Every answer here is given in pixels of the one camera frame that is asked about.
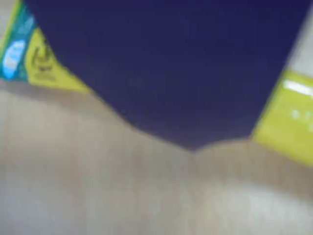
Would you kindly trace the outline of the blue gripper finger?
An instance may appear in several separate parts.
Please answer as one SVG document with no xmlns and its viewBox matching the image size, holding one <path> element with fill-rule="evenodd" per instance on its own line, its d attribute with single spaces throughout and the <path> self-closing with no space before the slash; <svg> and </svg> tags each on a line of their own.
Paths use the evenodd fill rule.
<svg viewBox="0 0 313 235">
<path fill-rule="evenodd" d="M 133 127 L 155 135 L 158 63 L 150 6 L 122 0 L 28 0 L 57 59 Z"/>
<path fill-rule="evenodd" d="M 247 137 L 311 7 L 309 0 L 167 3 L 182 20 L 166 39 L 152 134 L 187 149 Z"/>
</svg>

